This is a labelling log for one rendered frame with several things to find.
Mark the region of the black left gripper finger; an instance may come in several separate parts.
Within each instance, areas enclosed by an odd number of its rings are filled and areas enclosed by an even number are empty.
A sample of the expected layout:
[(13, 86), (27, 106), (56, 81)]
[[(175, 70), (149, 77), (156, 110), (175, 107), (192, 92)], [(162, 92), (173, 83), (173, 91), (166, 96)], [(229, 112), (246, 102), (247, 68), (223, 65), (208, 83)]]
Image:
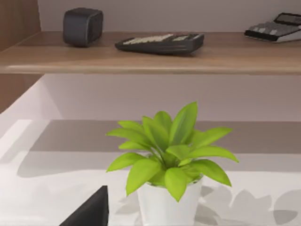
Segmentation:
[(108, 226), (108, 186), (101, 186), (59, 226)]

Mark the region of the green plant in white pot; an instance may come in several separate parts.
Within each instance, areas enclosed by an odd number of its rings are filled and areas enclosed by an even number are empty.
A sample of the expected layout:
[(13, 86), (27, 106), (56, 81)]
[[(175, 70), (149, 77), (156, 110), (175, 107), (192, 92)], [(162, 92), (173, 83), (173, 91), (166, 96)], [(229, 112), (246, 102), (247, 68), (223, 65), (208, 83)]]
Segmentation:
[(231, 186), (227, 173), (213, 161), (237, 160), (214, 145), (231, 128), (201, 131), (195, 128), (197, 117), (198, 104), (192, 102), (175, 117), (159, 111), (141, 122), (119, 121), (118, 128), (107, 132), (123, 138), (119, 149), (126, 151), (107, 170), (129, 168), (125, 191), (138, 193), (143, 226), (194, 226), (203, 177)]

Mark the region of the wooden shelf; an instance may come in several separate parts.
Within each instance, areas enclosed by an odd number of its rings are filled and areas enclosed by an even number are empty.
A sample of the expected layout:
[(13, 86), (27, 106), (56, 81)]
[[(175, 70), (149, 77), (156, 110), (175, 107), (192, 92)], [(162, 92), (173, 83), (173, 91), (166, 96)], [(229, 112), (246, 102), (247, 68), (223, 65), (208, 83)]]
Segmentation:
[(119, 51), (133, 32), (105, 32), (89, 48), (64, 44), (60, 32), (40, 32), (0, 52), (0, 73), (301, 75), (301, 41), (270, 43), (239, 32), (205, 34), (192, 56)]

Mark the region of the black rounded box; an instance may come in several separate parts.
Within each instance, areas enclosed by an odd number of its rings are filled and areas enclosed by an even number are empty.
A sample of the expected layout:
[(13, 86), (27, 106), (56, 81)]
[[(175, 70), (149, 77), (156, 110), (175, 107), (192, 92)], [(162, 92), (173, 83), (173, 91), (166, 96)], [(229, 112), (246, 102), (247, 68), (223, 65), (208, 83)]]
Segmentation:
[(87, 48), (101, 38), (103, 12), (92, 8), (73, 8), (63, 16), (63, 41), (65, 44)]

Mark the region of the wooden side panel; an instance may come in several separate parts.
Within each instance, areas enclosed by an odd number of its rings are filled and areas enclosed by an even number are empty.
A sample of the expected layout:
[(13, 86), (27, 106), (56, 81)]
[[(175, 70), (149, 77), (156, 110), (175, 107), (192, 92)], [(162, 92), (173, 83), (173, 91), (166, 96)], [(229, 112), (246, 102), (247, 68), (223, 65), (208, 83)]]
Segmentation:
[[(39, 32), (38, 0), (0, 0), (0, 52)], [(41, 77), (41, 74), (0, 73), (0, 114)]]

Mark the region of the black and white calculator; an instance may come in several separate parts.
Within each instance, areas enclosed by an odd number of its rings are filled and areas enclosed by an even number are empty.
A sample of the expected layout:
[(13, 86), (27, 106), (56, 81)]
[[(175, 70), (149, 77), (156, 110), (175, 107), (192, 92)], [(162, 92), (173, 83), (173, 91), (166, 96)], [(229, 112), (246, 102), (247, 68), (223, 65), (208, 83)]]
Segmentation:
[(273, 43), (301, 40), (301, 15), (280, 13), (273, 21), (249, 27), (244, 35)]

